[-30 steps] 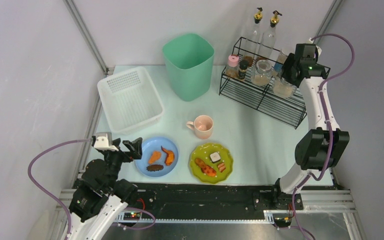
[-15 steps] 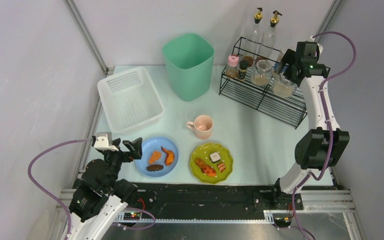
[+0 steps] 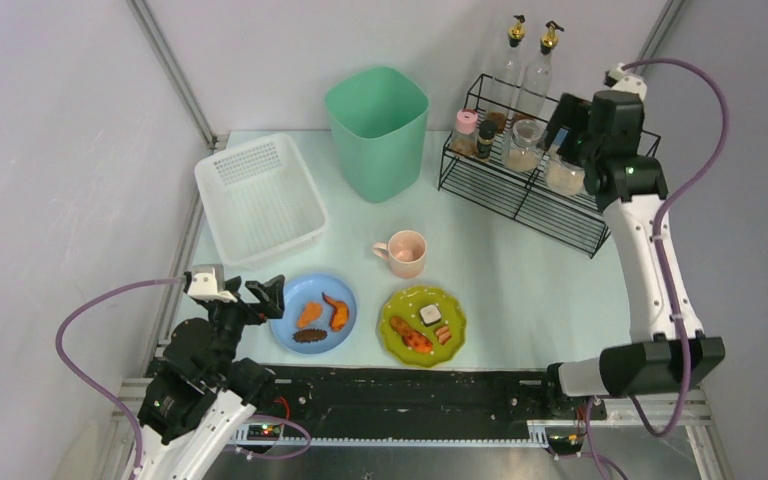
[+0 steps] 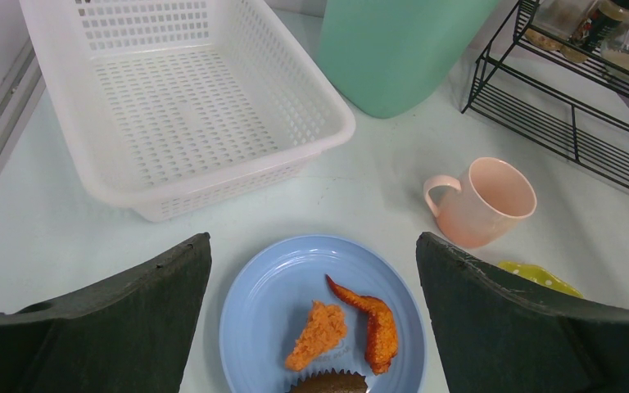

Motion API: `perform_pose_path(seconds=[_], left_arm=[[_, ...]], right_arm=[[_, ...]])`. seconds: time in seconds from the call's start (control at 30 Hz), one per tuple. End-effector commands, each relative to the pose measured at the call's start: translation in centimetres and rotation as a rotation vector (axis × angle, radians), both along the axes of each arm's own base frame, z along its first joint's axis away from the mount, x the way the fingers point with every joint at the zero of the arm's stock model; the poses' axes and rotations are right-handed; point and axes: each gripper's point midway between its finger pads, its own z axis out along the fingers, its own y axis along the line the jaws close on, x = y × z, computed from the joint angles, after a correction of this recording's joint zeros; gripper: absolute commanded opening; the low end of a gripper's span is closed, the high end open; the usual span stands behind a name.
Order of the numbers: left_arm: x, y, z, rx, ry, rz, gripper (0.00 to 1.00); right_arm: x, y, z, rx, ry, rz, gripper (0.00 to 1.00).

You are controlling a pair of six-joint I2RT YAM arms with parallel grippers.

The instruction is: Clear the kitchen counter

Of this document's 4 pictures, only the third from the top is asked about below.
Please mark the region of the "clear bottle blue label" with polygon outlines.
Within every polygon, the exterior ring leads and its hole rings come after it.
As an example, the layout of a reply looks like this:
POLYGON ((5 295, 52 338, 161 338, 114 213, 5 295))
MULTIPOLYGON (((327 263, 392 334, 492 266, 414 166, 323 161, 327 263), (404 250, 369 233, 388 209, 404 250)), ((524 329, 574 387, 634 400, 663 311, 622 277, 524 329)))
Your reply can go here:
POLYGON ((549 147, 549 151, 550 152, 556 152, 561 147, 561 145, 563 144, 564 140, 566 139, 566 137, 568 135, 568 132, 569 132, 569 130, 566 129, 566 128, 560 128, 558 130, 557 134, 555 135, 555 137, 554 137, 554 139, 553 139, 553 141, 552 141, 552 143, 551 143, 551 145, 549 147))

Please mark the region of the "pink-lid spice shaker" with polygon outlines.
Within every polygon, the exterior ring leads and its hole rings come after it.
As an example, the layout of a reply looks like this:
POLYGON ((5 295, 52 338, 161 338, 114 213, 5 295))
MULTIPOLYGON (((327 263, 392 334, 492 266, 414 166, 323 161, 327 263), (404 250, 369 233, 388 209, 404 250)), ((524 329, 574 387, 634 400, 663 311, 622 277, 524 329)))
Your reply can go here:
POLYGON ((474 110, 461 109, 455 116, 450 149, 461 156, 474 156, 478 115, 474 110))

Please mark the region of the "glass oil bottle gold spout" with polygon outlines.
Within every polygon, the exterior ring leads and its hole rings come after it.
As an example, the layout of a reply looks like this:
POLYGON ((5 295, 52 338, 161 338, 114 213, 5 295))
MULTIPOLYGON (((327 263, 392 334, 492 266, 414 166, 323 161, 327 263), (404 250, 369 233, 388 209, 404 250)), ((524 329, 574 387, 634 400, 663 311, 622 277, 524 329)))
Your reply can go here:
POLYGON ((491 81, 484 90, 487 101, 486 119, 493 122, 496 135, 502 135, 506 129, 517 81, 522 70, 519 46, 525 37, 526 16, 517 14, 513 19, 514 23, 507 30, 504 48, 491 62, 491 81))

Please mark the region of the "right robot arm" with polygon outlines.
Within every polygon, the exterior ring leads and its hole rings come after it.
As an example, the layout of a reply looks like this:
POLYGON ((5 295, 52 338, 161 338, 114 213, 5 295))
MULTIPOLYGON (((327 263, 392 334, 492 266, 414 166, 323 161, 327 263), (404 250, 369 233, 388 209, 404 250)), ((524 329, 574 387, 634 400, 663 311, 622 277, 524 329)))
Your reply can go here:
POLYGON ((590 100, 565 93, 545 131, 545 145, 564 131, 558 155, 585 171, 617 247, 630 313, 630 343, 548 367, 546 379, 568 397, 680 393, 725 358, 722 338, 705 334, 681 279, 668 216, 659 211, 668 195, 662 166, 638 152, 644 117, 636 93, 602 90, 590 100))

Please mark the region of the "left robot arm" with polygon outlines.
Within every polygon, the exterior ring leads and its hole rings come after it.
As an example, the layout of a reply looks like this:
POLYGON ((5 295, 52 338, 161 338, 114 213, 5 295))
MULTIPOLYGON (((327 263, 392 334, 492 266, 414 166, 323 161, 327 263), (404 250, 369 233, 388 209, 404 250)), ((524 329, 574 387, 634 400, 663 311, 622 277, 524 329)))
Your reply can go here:
POLYGON ((153 360, 136 415, 134 479, 200 479, 233 433, 275 396, 276 374, 237 348, 248 326, 284 315, 285 278, 229 280, 213 268, 184 275, 184 293, 205 309, 177 325, 153 360))

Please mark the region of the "small black-lid spice jar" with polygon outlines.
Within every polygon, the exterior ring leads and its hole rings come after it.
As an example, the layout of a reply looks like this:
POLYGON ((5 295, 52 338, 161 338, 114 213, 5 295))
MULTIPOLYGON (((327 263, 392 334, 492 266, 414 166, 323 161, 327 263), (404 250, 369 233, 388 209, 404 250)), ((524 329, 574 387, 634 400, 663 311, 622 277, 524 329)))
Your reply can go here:
POLYGON ((487 161, 490 158, 496 134, 497 125, 493 120, 485 119, 478 125, 475 147, 476 159, 487 161))

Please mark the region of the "glass jar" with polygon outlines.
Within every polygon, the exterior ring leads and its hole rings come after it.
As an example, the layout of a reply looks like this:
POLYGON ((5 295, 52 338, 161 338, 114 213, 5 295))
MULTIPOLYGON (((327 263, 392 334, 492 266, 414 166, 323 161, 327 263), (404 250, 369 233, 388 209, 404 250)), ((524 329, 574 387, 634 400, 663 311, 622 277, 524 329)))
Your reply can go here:
POLYGON ((556 149, 548 151, 545 182, 550 190, 567 197, 578 195, 585 190, 584 177, 583 167, 567 162, 556 149))
POLYGON ((543 127, 532 118, 522 118, 508 129, 502 151, 502 163, 508 169, 526 173, 536 169, 542 159, 539 143, 543 127))

